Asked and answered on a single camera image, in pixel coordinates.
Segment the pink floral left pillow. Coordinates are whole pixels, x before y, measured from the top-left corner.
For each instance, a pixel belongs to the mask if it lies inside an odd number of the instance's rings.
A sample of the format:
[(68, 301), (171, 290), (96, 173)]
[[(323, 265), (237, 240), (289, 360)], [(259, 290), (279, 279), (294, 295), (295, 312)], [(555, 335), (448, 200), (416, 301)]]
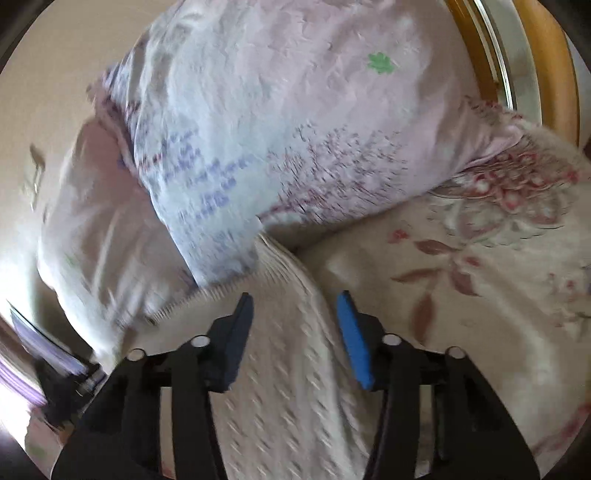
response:
[(81, 127), (62, 165), (38, 271), (106, 370), (133, 333), (196, 287), (149, 195), (97, 119)]

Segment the blue floral right pillow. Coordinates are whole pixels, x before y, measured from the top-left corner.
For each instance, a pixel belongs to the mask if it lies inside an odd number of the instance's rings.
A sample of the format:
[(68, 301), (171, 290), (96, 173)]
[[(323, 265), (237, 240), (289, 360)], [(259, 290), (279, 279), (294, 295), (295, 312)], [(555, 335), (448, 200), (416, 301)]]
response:
[(89, 90), (199, 286), (516, 145), (441, 1), (181, 1)]

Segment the floral bed quilt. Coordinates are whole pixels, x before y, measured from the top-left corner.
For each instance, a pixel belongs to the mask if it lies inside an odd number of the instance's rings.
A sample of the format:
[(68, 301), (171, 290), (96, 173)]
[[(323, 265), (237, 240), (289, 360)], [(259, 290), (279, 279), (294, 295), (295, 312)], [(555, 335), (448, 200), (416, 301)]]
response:
[(495, 160), (301, 253), (330, 300), (467, 351), (542, 474), (590, 415), (590, 163), (535, 128)]

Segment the beige cable-knit sweater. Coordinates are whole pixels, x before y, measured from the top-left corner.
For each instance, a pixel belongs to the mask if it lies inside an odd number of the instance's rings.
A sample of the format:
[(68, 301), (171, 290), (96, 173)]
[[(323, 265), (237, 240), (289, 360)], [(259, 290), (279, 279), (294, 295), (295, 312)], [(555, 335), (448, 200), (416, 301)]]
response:
[(221, 455), (231, 479), (360, 479), (381, 398), (353, 377), (335, 300), (352, 293), (360, 310), (407, 335), (405, 302), (393, 276), (416, 265), (410, 241), (388, 231), (342, 232), (294, 255), (256, 241), (259, 265), (245, 277), (199, 290), (161, 311), (129, 341), (150, 354), (206, 331), (252, 294), (254, 318), (238, 378), (211, 398)]

